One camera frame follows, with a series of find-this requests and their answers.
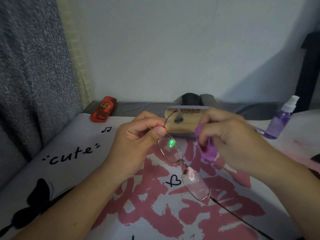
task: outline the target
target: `purple spray bottle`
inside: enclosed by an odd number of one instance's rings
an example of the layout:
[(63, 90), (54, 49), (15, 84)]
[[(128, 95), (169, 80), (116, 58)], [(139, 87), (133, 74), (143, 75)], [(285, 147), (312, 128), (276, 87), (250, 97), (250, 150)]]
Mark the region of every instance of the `purple spray bottle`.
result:
[(287, 123), (292, 117), (292, 112), (296, 108), (298, 96), (292, 96), (288, 102), (286, 102), (282, 109), (279, 110), (273, 119), (271, 120), (266, 132), (263, 134), (265, 138), (275, 140), (278, 138), (280, 133), (283, 131)]

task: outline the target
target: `person's left hand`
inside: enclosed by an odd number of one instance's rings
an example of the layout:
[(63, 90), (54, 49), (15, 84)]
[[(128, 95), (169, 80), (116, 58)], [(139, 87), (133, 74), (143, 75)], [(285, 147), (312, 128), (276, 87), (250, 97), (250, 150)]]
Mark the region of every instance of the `person's left hand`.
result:
[(141, 168), (147, 151), (166, 134), (164, 124), (163, 119), (144, 111), (133, 121), (119, 126), (104, 163), (121, 183)]

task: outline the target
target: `hand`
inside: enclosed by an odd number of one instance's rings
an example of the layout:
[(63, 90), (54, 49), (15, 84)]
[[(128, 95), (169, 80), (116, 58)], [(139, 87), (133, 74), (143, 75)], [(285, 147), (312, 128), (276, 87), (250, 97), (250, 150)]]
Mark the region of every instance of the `hand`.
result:
[(167, 133), (164, 124), (163, 119), (144, 111), (133, 121), (119, 126), (104, 163), (121, 183), (141, 168), (147, 151)]
[(237, 114), (210, 108), (199, 121), (201, 128), (199, 143), (206, 146), (207, 138), (213, 143), (226, 163), (256, 176), (284, 156), (266, 142), (245, 119)]

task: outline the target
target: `red case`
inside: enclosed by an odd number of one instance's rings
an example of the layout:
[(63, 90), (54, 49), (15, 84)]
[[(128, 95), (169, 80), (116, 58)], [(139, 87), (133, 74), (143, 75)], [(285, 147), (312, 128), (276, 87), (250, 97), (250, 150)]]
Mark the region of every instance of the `red case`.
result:
[(100, 105), (90, 116), (91, 121), (95, 123), (106, 122), (116, 103), (117, 100), (114, 97), (105, 96)]

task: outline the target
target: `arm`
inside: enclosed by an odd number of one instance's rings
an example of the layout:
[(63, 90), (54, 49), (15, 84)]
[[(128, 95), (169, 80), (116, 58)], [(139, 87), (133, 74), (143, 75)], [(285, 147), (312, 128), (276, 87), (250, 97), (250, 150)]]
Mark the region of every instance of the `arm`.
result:
[(244, 118), (209, 109), (199, 137), (204, 146), (212, 137), (226, 163), (266, 184), (279, 198), (308, 240), (319, 239), (320, 180), (305, 166), (293, 161), (266, 142)]
[(141, 168), (149, 148), (166, 133), (163, 125), (148, 112), (121, 125), (106, 160), (14, 240), (83, 239), (115, 190)]

